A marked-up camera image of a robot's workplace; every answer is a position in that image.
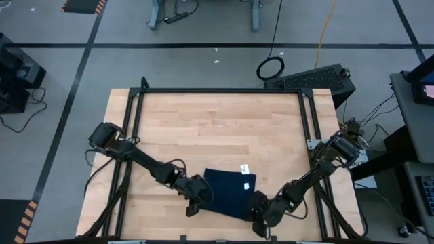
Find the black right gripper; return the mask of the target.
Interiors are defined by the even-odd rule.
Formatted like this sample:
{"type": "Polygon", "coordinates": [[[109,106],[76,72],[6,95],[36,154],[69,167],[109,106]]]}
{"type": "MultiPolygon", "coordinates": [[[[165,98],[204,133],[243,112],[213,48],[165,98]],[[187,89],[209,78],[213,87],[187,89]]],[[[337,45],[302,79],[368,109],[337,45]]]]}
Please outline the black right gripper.
{"type": "Polygon", "coordinates": [[[261,211],[264,220],[256,220],[252,224],[252,230],[261,238],[269,237],[269,227],[275,227],[280,223],[285,211],[286,204],[281,197],[268,199],[260,191],[255,191],[250,197],[251,211],[261,211]]]}

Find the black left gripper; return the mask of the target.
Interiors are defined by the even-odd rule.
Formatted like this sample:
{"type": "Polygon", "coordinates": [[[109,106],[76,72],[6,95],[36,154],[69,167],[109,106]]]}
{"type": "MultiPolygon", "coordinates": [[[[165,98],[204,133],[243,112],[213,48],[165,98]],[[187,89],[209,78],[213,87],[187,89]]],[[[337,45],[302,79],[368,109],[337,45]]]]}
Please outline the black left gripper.
{"type": "Polygon", "coordinates": [[[176,190],[190,202],[186,208],[186,217],[192,217],[199,213],[202,205],[210,205],[214,200],[214,191],[208,181],[201,175],[191,177],[180,176],[176,180],[176,190]]]}

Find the navy blue towel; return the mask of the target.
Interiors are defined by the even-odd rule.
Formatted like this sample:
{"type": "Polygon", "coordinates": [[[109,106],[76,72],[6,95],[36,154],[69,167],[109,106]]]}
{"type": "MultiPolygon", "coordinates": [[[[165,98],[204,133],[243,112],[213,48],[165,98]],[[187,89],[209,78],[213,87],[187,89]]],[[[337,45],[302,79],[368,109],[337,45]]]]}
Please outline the navy blue towel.
{"type": "Polygon", "coordinates": [[[241,220],[250,219],[249,200],[255,191],[255,174],[206,169],[204,178],[214,191],[214,200],[202,209],[241,220]]]}

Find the white printed paper sheet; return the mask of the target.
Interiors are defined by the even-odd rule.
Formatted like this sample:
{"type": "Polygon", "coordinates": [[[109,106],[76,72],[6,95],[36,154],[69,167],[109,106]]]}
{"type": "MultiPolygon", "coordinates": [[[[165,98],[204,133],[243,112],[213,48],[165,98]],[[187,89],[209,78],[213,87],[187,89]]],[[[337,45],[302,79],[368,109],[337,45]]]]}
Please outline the white printed paper sheet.
{"type": "MultiPolygon", "coordinates": [[[[352,164],[352,166],[350,166],[350,168],[354,169],[360,165],[363,165],[367,161],[368,161],[368,156],[366,155],[365,151],[362,151],[359,154],[359,157],[357,158],[357,160],[354,162],[354,164],[352,164]]],[[[377,184],[376,184],[374,176],[368,176],[366,178],[356,180],[355,183],[356,183],[355,188],[362,189],[361,185],[366,186],[367,188],[377,188],[377,184]]]]}

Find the black power adapter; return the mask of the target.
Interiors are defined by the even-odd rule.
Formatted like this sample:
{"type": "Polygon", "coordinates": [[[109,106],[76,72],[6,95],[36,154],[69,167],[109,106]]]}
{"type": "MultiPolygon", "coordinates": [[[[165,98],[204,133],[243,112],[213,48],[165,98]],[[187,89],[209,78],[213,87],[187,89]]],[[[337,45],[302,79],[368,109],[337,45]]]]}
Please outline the black power adapter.
{"type": "Polygon", "coordinates": [[[357,122],[355,119],[348,120],[347,132],[349,135],[358,136],[360,134],[360,122],[357,122]]]}

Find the black desk base bar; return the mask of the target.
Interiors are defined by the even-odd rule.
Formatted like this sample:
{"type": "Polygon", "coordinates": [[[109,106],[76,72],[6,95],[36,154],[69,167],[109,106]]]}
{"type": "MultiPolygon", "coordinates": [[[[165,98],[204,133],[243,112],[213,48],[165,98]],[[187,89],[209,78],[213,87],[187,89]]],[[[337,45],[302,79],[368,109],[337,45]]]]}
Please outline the black desk base bar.
{"type": "Polygon", "coordinates": [[[387,136],[384,145],[386,152],[350,170],[353,181],[373,176],[384,170],[400,166],[407,161],[418,160],[406,125],[387,136]]]}

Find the black perforated computer tower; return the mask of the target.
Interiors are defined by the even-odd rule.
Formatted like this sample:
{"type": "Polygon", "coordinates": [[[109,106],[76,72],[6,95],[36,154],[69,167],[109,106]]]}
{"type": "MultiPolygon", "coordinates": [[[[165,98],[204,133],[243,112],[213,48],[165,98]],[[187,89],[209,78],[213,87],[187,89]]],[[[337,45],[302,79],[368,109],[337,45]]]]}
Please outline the black perforated computer tower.
{"type": "Polygon", "coordinates": [[[337,109],[356,90],[350,79],[350,71],[341,64],[333,64],[314,70],[283,76],[264,82],[265,89],[328,89],[334,108],[337,109]]]}

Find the grey side table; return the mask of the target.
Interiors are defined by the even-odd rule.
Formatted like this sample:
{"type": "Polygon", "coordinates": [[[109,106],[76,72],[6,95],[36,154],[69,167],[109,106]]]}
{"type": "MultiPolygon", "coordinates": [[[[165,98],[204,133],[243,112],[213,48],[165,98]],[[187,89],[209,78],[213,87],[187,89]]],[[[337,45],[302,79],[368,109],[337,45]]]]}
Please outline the grey side table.
{"type": "Polygon", "coordinates": [[[429,216],[422,196],[416,183],[416,176],[434,176],[434,164],[417,162],[404,163],[404,171],[408,180],[409,212],[416,220],[416,224],[423,227],[423,230],[434,238],[434,216],[429,216]]]}

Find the grey desk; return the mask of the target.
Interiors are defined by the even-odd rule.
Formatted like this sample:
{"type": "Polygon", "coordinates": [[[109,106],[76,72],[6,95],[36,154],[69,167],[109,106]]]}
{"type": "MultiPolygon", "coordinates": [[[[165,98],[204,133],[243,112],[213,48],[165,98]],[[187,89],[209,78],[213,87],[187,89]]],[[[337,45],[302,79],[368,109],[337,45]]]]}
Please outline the grey desk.
{"type": "Polygon", "coordinates": [[[390,80],[418,160],[434,163],[434,106],[415,103],[412,86],[401,73],[390,80]]]}

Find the black orange-striped floor mat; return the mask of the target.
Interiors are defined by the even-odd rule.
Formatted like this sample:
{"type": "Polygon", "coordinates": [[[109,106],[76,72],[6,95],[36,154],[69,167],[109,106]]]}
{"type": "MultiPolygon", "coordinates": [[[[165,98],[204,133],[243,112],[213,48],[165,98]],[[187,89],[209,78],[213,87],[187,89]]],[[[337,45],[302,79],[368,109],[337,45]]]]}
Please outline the black orange-striped floor mat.
{"type": "Polygon", "coordinates": [[[62,12],[76,14],[100,14],[107,0],[66,0],[62,12]]]}
{"type": "Polygon", "coordinates": [[[38,202],[0,199],[0,244],[23,244],[28,236],[38,202]]]}

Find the black power strip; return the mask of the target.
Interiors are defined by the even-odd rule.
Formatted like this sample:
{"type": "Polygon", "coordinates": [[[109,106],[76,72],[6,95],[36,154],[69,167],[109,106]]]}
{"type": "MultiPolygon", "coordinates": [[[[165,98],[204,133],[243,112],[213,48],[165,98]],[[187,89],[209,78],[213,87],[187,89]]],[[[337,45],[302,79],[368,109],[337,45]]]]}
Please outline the black power strip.
{"type": "Polygon", "coordinates": [[[181,13],[181,14],[176,14],[175,16],[172,16],[172,17],[165,17],[165,18],[163,19],[163,21],[164,21],[166,24],[171,24],[171,23],[177,22],[177,21],[179,21],[179,20],[182,20],[182,19],[184,19],[184,18],[186,18],[186,17],[188,17],[188,16],[189,16],[189,13],[188,13],[188,12],[183,12],[183,13],[181,13]]]}

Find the grey desk leg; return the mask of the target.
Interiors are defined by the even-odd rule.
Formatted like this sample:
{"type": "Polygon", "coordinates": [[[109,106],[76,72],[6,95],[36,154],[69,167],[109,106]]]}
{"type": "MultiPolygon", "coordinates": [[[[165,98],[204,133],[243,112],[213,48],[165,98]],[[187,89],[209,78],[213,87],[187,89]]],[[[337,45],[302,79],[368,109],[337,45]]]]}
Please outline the grey desk leg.
{"type": "Polygon", "coordinates": [[[151,0],[151,17],[146,25],[153,31],[157,24],[165,18],[165,0],[151,0]]]}
{"type": "Polygon", "coordinates": [[[252,8],[252,32],[256,32],[260,27],[260,0],[251,0],[252,8]]]}

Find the black display screen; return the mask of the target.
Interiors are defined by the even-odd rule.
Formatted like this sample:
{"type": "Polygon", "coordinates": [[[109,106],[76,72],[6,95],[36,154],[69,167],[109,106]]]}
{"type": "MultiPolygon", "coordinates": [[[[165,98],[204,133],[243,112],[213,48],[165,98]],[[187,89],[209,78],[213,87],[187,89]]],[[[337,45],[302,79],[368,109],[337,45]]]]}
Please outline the black display screen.
{"type": "Polygon", "coordinates": [[[412,86],[415,103],[434,106],[434,54],[404,78],[412,86]]]}

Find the black equipment stack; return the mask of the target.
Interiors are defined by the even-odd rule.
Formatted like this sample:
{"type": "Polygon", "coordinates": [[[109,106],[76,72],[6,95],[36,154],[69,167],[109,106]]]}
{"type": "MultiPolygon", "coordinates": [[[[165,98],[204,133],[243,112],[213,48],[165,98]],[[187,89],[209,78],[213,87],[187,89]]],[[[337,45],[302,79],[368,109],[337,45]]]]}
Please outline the black equipment stack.
{"type": "Polygon", "coordinates": [[[0,32],[0,114],[23,113],[31,95],[40,88],[46,70],[0,32]]]}

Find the black aluminium table frame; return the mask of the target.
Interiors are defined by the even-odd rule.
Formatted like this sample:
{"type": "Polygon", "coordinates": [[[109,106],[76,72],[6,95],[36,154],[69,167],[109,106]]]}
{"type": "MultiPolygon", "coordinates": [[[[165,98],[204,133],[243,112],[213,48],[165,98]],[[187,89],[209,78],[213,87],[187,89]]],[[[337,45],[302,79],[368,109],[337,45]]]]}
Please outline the black aluminium table frame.
{"type": "MultiPolygon", "coordinates": [[[[205,169],[256,175],[256,189],[272,197],[283,184],[309,170],[307,138],[338,130],[331,93],[315,89],[300,109],[296,93],[262,89],[135,89],[111,91],[104,120],[138,136],[138,147],[159,161],[186,165],[189,175],[205,169]]],[[[257,241],[249,222],[210,211],[185,214],[187,201],[133,164],[125,207],[111,215],[110,234],[122,239],[168,243],[257,241]]]]}

